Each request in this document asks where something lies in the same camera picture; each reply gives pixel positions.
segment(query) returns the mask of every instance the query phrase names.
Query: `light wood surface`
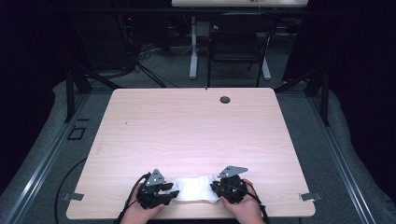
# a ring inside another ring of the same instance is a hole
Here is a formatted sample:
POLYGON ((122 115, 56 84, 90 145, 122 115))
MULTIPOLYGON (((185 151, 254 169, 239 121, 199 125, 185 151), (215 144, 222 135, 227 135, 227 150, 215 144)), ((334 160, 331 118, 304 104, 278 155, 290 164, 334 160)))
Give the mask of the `light wood surface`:
POLYGON ((172 0, 173 7, 306 7, 308 0, 172 0))
MULTIPOLYGON (((135 181, 158 168, 168 181, 248 168, 270 217, 309 217, 308 187, 276 96, 264 88, 116 90, 67 216, 116 218, 135 181), (219 98, 228 96, 223 104, 219 98)), ((156 217, 232 217, 220 202, 172 201, 156 217)))

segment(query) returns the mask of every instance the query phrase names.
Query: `gray carpet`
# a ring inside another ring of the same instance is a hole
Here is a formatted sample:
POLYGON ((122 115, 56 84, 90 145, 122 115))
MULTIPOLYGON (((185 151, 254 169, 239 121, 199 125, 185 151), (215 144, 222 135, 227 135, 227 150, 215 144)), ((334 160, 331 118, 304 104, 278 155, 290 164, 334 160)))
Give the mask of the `gray carpet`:
MULTIPOLYGON (((267 61, 273 78, 271 81, 262 81, 261 87, 275 88, 281 84, 283 69, 291 46, 292 41, 288 39, 279 37, 272 39, 267 53, 267 61)), ((203 88, 206 83, 205 55, 205 48, 200 48, 198 78, 195 80, 189 79, 188 75, 190 53, 177 55, 172 52, 154 50, 150 53, 150 57, 141 61, 141 63, 164 77, 167 81, 163 79, 163 82, 169 87, 173 87, 169 84, 171 82, 182 88, 203 88)), ((240 69, 241 67, 231 69, 228 71, 228 75, 236 73, 236 76, 239 76, 240 69)), ((246 76, 254 77, 256 69, 257 67, 252 67, 249 72, 251 74, 246 76)), ((221 67, 216 69, 218 76, 221 76, 221 71, 221 67)), ((133 72, 124 77, 112 78, 112 81, 125 88, 159 88, 142 71, 133 72)), ((27 206, 26 214, 20 218, 21 223, 55 223, 53 210, 57 189, 66 173, 77 162, 88 156, 111 94, 111 91, 98 81, 91 80, 91 83, 94 91, 87 97, 81 96, 81 99, 86 99, 86 103, 78 112, 75 121, 70 124, 72 127, 76 125, 76 128, 84 128, 85 133, 81 140, 64 139, 62 141, 60 153, 55 158, 55 163, 53 163, 44 183, 32 200, 32 204, 27 206)), ((244 84, 254 86, 254 83, 254 79, 248 79, 247 83, 244 84)), ((235 82, 235 79, 228 78, 220 78, 216 82, 216 86, 240 86, 240 84, 241 81, 236 80, 235 82)), ((359 214, 334 163, 329 141, 316 118, 317 111, 310 104, 310 99, 306 99, 299 91, 303 85, 294 88, 294 92, 277 95, 308 187, 311 191, 319 192, 323 196, 323 199, 315 202, 317 212, 312 217, 303 218, 303 223, 361 223, 359 214)), ((25 163, 0 198, 0 221, 2 223, 10 215, 11 209, 15 207, 23 189, 34 174, 35 168, 44 155, 51 150, 64 126, 66 111, 64 83, 57 86, 54 91, 56 102, 46 126, 37 138, 25 163)), ((332 132, 361 187, 362 194, 375 217, 376 223, 396 223, 394 204, 389 202, 389 198, 374 183, 350 144, 347 124, 333 94, 331 94, 329 116, 332 132)), ((66 179, 61 189, 61 197, 66 192, 74 191, 82 166, 83 164, 78 166, 66 179)), ((112 223, 112 220, 69 220, 65 217, 68 202, 59 200, 57 204, 59 206, 60 223, 112 223)), ((298 218, 271 218, 271 221, 273 224, 289 224, 298 223, 299 220, 298 218)), ((220 221, 175 221, 175 223, 189 222, 213 223, 220 221)))

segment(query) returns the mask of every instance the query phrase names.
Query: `hand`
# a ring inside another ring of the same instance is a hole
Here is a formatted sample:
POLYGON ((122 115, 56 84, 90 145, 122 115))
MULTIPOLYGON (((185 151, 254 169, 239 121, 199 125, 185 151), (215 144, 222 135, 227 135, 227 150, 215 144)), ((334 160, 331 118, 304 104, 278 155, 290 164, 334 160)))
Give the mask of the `hand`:
POLYGON ((164 204, 160 204, 151 209, 144 209, 138 202, 135 202, 137 190, 140 189, 141 185, 141 183, 138 184, 132 194, 131 203, 133 204, 126 210, 120 224, 145 224, 165 208, 164 204))
MULTIPOLYGON (((247 182, 247 191, 255 195, 254 189, 251 187, 253 184, 244 179, 247 182)), ((230 203, 227 199, 220 197, 224 207, 230 210, 241 224, 262 224, 262 210, 255 199, 250 195, 246 195, 240 203, 230 203)))

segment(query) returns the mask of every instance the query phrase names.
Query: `white cloth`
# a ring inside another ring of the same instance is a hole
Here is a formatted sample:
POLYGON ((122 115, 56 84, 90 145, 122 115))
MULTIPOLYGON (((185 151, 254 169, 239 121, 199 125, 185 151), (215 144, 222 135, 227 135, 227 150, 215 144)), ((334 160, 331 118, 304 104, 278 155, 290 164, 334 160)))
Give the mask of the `white cloth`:
POLYGON ((188 201, 209 201, 215 203, 219 200, 218 195, 210 188, 213 182, 213 175, 205 175, 196 178, 178 178, 172 181, 174 186, 168 190, 180 190, 174 200, 188 202, 188 201))

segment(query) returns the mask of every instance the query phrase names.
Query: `white desk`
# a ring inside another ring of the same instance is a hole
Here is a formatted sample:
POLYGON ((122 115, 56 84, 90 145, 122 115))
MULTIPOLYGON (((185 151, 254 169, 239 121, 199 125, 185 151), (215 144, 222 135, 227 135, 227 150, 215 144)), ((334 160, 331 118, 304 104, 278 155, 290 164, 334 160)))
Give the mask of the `white desk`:
MULTIPOLYGON (((116 218, 135 181, 158 168, 172 181, 247 167, 269 217, 309 217, 308 187, 271 89, 116 90, 71 201, 71 219, 116 218), (223 104, 221 96, 231 102, 223 104)), ((232 217, 220 202, 172 201, 156 217, 232 217)))
MULTIPOLYGON (((308 0, 172 0, 173 7, 306 7, 308 0)), ((198 52, 196 48, 195 18, 191 21, 190 78, 197 78, 198 52)), ((267 60, 262 64, 264 80, 271 80, 267 60)))

